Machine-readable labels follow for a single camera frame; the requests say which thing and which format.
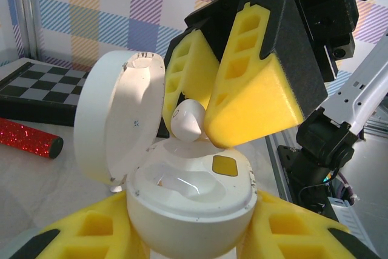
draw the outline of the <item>black and white checkerboard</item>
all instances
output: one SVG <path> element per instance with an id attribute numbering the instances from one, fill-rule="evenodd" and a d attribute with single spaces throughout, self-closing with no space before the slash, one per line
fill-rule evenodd
<path id="1" fill-rule="evenodd" d="M 72 126 L 87 75 L 27 62 L 0 80 L 0 117 Z"/>

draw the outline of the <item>red glitter tube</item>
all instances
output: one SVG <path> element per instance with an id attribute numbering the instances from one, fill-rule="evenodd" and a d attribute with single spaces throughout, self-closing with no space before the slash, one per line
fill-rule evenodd
<path id="1" fill-rule="evenodd" d="M 60 136 L 4 118 L 0 118 L 0 143 L 50 159 L 56 158 L 63 148 Z"/>

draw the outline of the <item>earbud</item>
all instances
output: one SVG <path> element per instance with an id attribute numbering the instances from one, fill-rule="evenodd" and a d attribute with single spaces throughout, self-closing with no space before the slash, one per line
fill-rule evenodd
<path id="1" fill-rule="evenodd" d="M 171 119 L 171 131 L 177 139 L 194 142 L 205 138 L 203 122 L 205 108 L 194 99 L 186 99 L 175 109 Z"/>

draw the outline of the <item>black cable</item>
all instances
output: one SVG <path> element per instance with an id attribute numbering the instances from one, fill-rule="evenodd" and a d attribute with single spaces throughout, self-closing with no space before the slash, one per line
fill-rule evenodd
<path id="1" fill-rule="evenodd" d="M 302 191 L 304 191 L 304 190 L 307 189 L 307 188 L 322 186 L 322 185 L 326 185 L 327 183 L 332 182 L 332 181 L 335 179 L 335 177 L 337 176 L 338 172 L 340 171 L 339 169 L 340 169 L 340 168 L 337 167 L 337 168 L 334 170 L 333 175 L 332 175 L 332 176 L 330 177 L 330 179 L 328 179 L 327 181 L 325 181 L 325 182 L 323 182 L 323 183 L 316 184 L 316 185 L 306 186 L 306 187 L 303 187 L 301 190 L 299 190 L 299 193 L 298 193 L 298 201 L 299 201 L 299 204 L 302 204 L 302 199 L 301 199 Z"/>

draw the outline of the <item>chessboard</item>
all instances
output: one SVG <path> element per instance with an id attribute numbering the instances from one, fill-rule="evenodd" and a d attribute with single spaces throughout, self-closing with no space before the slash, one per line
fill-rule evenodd
<path id="1" fill-rule="evenodd" d="M 88 74 L 27 62 L 0 80 L 0 117 L 73 126 Z"/>

